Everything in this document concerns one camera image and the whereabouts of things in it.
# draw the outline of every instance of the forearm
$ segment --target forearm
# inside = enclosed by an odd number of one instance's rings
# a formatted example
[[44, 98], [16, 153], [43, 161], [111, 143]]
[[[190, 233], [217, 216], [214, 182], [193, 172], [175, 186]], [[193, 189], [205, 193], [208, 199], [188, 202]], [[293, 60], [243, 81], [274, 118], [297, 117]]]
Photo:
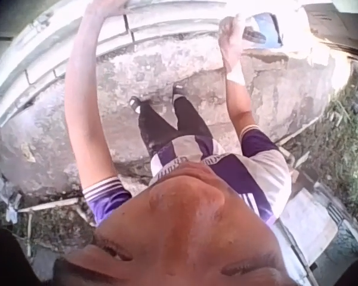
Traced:
[[245, 86], [241, 64], [235, 65], [233, 70], [228, 68], [226, 70], [227, 110], [236, 133], [240, 136], [245, 127], [255, 124], [251, 110], [251, 97]]
[[82, 18], [66, 70], [65, 115], [70, 136], [102, 131], [95, 75], [98, 36], [104, 19], [90, 6]]

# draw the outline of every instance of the black pants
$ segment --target black pants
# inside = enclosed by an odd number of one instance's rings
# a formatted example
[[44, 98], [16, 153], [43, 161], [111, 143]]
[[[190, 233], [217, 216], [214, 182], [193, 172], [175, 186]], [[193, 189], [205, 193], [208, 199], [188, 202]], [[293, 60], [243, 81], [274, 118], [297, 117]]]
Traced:
[[148, 102], [142, 102], [139, 129], [150, 157], [153, 157], [162, 147], [179, 136], [202, 135], [212, 138], [204, 120], [187, 98], [177, 98], [174, 101], [174, 110], [178, 118], [177, 130], [161, 118]]

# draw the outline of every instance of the shirt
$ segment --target shirt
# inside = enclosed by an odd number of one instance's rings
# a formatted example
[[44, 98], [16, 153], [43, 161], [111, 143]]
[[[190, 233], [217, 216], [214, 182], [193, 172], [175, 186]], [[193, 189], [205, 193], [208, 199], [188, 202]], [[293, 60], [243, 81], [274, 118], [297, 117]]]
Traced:
[[[266, 224], [272, 225], [291, 194], [288, 165], [278, 147], [256, 125], [243, 130], [240, 146], [242, 155], [230, 154], [209, 137], [178, 137], [152, 158], [150, 185], [185, 161], [202, 162], [227, 182]], [[84, 196], [97, 223], [131, 198], [118, 178], [85, 189]]]

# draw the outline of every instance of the dirt ground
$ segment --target dirt ground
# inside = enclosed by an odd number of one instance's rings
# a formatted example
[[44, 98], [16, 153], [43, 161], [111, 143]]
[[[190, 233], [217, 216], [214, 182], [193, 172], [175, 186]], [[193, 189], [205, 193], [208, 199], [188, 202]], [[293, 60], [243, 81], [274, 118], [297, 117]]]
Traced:
[[358, 72], [332, 99], [324, 116], [283, 147], [295, 158], [310, 152], [301, 169], [318, 174], [358, 220]]

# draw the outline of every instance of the closed eye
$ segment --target closed eye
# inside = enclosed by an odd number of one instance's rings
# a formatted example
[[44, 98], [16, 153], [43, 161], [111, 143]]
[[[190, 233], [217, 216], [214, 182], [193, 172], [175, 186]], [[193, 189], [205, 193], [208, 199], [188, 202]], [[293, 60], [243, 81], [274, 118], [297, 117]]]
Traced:
[[226, 267], [223, 267], [221, 274], [226, 276], [244, 275], [261, 268], [278, 268], [277, 256], [274, 253], [267, 253], [254, 257], [253, 259], [246, 259]]
[[132, 256], [119, 244], [114, 243], [111, 240], [108, 240], [101, 235], [94, 234], [92, 245], [95, 245], [105, 251], [107, 254], [111, 255], [114, 259], [119, 261], [131, 261]]

